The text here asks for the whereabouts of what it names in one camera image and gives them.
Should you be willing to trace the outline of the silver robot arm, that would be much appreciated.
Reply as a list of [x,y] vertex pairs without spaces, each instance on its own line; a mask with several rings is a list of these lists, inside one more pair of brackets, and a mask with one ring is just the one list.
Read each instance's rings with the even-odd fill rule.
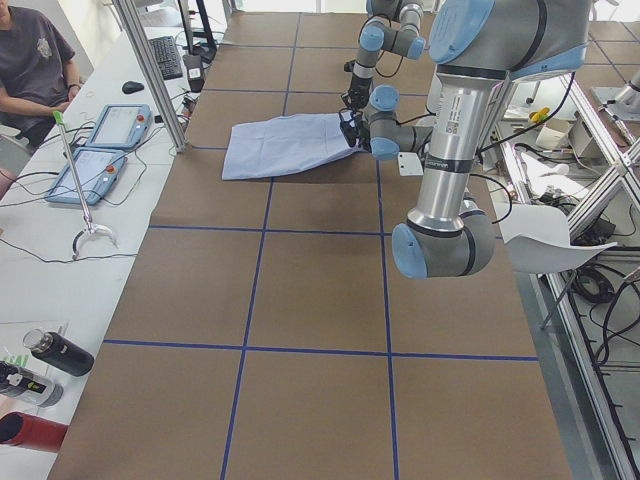
[[344,65],[351,73],[351,81],[341,98],[352,111],[367,105],[377,63],[383,53],[417,60],[426,48],[426,40],[421,35],[422,1],[373,0],[366,2],[366,10],[368,20],[358,35],[356,58]]
[[[371,1],[345,104],[362,115],[371,154],[392,160],[424,157],[416,206],[392,233],[398,270],[409,278],[456,277],[482,270],[495,233],[467,189],[493,91],[505,81],[546,79],[585,60],[587,1],[448,1],[428,37],[420,33],[419,1]],[[441,83],[430,127],[401,125],[397,90],[372,82],[383,52],[428,54]]]

